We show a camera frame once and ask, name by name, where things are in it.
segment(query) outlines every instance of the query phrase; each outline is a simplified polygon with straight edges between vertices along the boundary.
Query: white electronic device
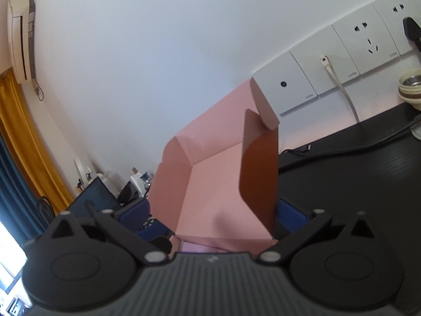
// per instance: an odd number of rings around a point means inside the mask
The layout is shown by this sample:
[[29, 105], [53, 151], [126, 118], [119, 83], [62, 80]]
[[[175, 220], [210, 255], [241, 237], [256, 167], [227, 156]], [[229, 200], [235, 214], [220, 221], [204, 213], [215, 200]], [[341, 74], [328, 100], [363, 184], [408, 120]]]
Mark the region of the white electronic device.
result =
[[7, 33], [13, 72], [18, 83], [35, 78], [34, 0], [9, 0]]

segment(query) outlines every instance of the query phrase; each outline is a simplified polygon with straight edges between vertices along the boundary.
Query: white bottle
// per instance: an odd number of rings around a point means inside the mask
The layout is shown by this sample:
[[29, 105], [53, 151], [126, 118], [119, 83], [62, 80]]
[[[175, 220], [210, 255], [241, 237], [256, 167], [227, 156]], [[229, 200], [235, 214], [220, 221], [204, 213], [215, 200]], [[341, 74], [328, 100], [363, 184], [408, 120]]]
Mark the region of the white bottle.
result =
[[137, 171], [135, 167], [132, 169], [132, 171], [134, 175], [130, 176], [130, 182], [138, 191], [139, 197], [143, 197], [145, 196], [146, 189], [145, 189], [145, 184], [142, 180], [142, 174], [139, 171]]

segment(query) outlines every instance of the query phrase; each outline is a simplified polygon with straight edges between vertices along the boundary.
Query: black desk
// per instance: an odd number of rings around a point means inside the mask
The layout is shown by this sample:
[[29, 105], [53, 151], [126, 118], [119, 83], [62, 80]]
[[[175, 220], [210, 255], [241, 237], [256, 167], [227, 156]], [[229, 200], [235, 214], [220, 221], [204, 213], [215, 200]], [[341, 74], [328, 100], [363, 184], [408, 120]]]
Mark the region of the black desk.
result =
[[[418, 114], [409, 104], [401, 104], [313, 142], [307, 155], [370, 144]], [[296, 159], [284, 153], [279, 166]], [[280, 174], [279, 197], [308, 210], [326, 209], [334, 224], [366, 211], [405, 269], [394, 305], [409, 315], [421, 309], [421, 141], [409, 130], [375, 151], [323, 159]]]

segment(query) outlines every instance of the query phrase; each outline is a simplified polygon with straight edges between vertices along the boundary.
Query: blue object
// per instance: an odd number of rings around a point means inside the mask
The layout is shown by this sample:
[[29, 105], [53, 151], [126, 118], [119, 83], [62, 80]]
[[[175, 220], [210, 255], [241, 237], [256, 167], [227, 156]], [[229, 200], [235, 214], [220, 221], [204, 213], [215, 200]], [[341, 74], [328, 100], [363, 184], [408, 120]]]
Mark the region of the blue object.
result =
[[104, 209], [117, 211], [121, 206], [99, 177], [96, 177], [67, 208], [78, 218], [92, 217]]
[[146, 198], [139, 201], [132, 202], [121, 209], [123, 212], [118, 218], [118, 222], [132, 232], [138, 231], [139, 228], [146, 222], [151, 214], [149, 201]]
[[19, 245], [47, 228], [38, 216], [36, 205], [36, 197], [0, 136], [0, 217]]
[[138, 230], [136, 234], [145, 241], [150, 242], [168, 231], [169, 229], [167, 227], [165, 227], [161, 222], [155, 219], [155, 221], [153, 221], [153, 223], [149, 227]]
[[294, 233], [308, 222], [306, 214], [284, 200], [279, 200], [276, 206], [276, 217], [290, 233]]

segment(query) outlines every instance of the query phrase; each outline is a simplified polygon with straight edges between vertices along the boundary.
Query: pink box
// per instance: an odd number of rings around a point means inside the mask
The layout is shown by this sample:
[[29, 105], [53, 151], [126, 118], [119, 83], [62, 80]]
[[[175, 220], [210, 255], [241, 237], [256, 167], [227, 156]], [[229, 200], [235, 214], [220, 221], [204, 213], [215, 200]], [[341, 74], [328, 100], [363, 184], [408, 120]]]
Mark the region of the pink box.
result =
[[276, 243], [279, 120], [251, 79], [166, 145], [148, 200], [182, 241], [254, 255]]

